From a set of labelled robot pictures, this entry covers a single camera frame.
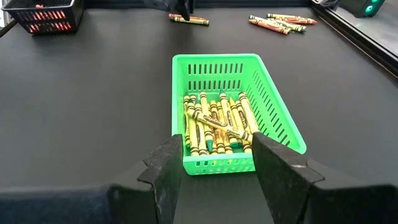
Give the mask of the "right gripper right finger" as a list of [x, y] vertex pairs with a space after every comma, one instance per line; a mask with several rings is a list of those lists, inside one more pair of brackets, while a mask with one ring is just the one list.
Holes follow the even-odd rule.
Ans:
[[355, 179], [261, 133], [252, 148], [275, 223], [397, 223], [397, 186]]

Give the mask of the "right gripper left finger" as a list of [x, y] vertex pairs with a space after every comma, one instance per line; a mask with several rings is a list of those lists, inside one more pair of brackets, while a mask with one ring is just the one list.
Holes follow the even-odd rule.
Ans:
[[182, 135], [101, 185], [1, 190], [1, 223], [173, 223]]

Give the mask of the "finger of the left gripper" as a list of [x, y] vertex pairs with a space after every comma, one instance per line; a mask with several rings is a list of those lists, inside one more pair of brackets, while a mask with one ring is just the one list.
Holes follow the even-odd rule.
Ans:
[[185, 0], [184, 6], [185, 6], [185, 12], [183, 14], [183, 18], [186, 21], [189, 21], [190, 20], [190, 16], [194, 12], [195, 1], [194, 0]]
[[144, 0], [144, 4], [160, 11], [177, 11], [184, 19], [187, 18], [186, 0]]

